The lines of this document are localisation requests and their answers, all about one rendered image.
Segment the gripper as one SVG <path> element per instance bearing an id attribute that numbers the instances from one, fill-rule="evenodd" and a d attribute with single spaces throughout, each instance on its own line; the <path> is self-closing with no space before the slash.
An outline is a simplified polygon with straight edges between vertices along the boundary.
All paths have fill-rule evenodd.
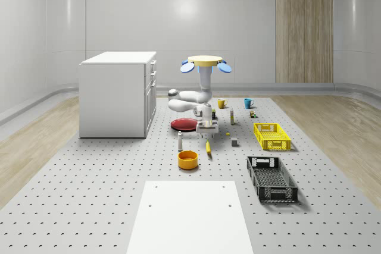
<path id="1" fill-rule="evenodd" d="M 196 125 L 196 132 L 201 135 L 202 138 L 214 137 L 214 134 L 218 133 L 218 121 L 198 121 Z"/>

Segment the yellow basket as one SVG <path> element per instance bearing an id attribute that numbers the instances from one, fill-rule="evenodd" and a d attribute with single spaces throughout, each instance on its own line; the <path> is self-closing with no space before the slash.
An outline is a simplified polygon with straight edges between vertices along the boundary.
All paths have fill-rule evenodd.
<path id="1" fill-rule="evenodd" d="M 291 149 L 291 139 L 278 123 L 254 123 L 254 134 L 264 150 Z"/>

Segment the drone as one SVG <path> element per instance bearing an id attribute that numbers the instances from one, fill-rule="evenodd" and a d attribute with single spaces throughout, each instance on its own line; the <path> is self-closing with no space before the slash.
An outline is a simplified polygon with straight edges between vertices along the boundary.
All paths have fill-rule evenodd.
<path id="1" fill-rule="evenodd" d="M 227 64 L 227 62 L 218 56 L 211 55 L 197 55 L 191 56 L 187 60 L 182 62 L 181 72 L 189 73 L 194 69 L 194 67 L 213 67 L 217 66 L 218 69 L 224 73 L 230 73 L 232 68 Z"/>

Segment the white board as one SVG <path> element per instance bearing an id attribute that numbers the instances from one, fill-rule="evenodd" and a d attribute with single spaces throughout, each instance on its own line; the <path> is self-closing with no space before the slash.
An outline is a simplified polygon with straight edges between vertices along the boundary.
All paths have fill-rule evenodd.
<path id="1" fill-rule="evenodd" d="M 234 181 L 147 181 L 127 254 L 253 254 Z"/>

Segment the white cabinet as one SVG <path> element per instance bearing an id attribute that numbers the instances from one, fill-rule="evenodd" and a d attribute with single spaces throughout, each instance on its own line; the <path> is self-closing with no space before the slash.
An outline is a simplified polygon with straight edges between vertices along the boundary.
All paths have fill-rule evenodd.
<path id="1" fill-rule="evenodd" d="M 79 136 L 137 137 L 154 117 L 156 53 L 104 52 L 79 65 Z"/>

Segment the red plate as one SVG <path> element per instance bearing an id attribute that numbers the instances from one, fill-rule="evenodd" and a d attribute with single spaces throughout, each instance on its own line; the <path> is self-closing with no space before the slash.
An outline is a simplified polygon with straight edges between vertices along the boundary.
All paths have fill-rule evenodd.
<path id="1" fill-rule="evenodd" d="M 196 130 L 198 121 L 193 118 L 178 118 L 171 122 L 171 128 L 177 131 L 191 132 Z"/>

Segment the yellow bowl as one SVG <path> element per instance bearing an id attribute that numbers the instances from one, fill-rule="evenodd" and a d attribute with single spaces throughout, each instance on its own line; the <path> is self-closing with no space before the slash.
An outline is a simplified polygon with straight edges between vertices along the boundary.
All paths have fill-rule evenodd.
<path id="1" fill-rule="evenodd" d="M 191 170 L 198 166 L 198 154 L 191 150 L 178 153 L 178 166 L 184 170 Z"/>

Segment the dark grey basket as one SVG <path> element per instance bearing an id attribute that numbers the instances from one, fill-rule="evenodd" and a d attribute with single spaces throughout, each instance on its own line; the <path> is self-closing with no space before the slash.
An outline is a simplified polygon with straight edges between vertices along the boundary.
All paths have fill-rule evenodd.
<path id="1" fill-rule="evenodd" d="M 246 167 L 259 200 L 296 202 L 298 186 L 278 157 L 247 156 Z"/>

